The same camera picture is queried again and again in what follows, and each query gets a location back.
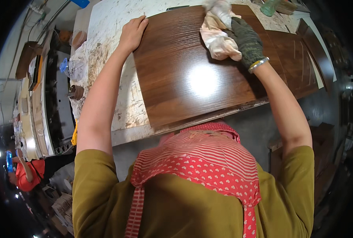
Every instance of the glossy brown surface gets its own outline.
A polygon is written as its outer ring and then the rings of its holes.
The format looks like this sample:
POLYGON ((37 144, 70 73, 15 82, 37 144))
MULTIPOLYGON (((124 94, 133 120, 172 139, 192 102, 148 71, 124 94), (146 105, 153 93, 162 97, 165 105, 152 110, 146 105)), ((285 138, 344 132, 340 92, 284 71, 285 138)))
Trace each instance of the glossy brown surface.
POLYGON ((313 30, 302 19, 299 22, 297 34, 302 37, 314 61, 316 62, 326 91, 331 92, 334 71, 332 70, 331 63, 328 60, 321 43, 314 34, 313 30))
MULTIPOLYGON (((284 78, 278 55, 248 6, 232 11, 253 27, 264 55, 284 78)), ((259 80, 239 62, 214 60, 201 40, 205 12, 194 6, 149 17, 134 60, 151 126, 157 127, 266 97, 259 80)))
POLYGON ((281 61, 288 87, 296 98, 318 90, 314 68, 301 36, 279 31, 266 31, 281 61))

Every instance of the silver bracelet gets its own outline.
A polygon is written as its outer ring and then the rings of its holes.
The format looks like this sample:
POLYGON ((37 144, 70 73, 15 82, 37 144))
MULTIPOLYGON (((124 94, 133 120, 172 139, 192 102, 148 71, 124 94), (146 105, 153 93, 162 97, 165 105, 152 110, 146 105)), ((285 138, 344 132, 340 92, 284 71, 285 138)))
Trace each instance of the silver bracelet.
POLYGON ((250 74, 253 74, 253 70, 255 70, 255 68, 259 67, 260 65, 264 64, 264 63, 267 62, 267 61, 269 61, 269 57, 266 57, 266 58, 260 60, 260 62, 258 62, 257 64, 253 65, 252 67, 250 67, 250 68, 248 69, 248 72, 249 72, 250 74))

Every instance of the green glass bottle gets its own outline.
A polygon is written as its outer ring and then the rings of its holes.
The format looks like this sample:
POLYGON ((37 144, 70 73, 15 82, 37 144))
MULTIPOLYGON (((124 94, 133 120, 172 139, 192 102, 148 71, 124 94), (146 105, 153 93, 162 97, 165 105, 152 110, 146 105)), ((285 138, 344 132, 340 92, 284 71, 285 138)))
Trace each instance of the green glass bottle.
POLYGON ((281 3, 281 0, 268 0, 261 6, 260 11, 265 14, 265 16, 273 16, 275 10, 281 3))

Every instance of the olive green shirt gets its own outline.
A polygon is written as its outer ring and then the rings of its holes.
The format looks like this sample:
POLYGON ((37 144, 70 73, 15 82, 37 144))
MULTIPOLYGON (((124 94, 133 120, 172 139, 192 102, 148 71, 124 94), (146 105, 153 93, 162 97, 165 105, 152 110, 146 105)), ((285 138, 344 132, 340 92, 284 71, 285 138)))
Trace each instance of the olive green shirt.
MULTIPOLYGON (((314 152, 295 148, 285 157, 280 181, 257 164, 262 200, 255 207, 257 237, 310 237, 314 215, 314 152)), ((73 226, 75 237, 124 237, 134 187, 133 165, 118 182, 113 157, 84 150, 75 159, 73 226)), ((172 174, 144 184, 138 237, 242 237, 239 199, 172 174)))

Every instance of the hand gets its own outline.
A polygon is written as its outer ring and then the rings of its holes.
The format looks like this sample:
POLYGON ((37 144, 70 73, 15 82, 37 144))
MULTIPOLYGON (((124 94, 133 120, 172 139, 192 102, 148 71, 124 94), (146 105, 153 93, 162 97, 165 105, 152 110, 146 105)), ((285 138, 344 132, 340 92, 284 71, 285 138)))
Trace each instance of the hand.
POLYGON ((247 69, 265 58, 260 37, 244 19, 232 17, 232 31, 226 30, 225 32, 236 42, 238 50, 243 55, 241 62, 247 69))
POLYGON ((12 158, 12 162, 13 163, 19 163, 19 157, 18 156, 15 156, 12 158))
POLYGON ((149 20, 145 17, 146 16, 140 16, 131 19, 123 26, 120 43, 117 48, 129 55, 140 45, 143 31, 149 23, 149 20))

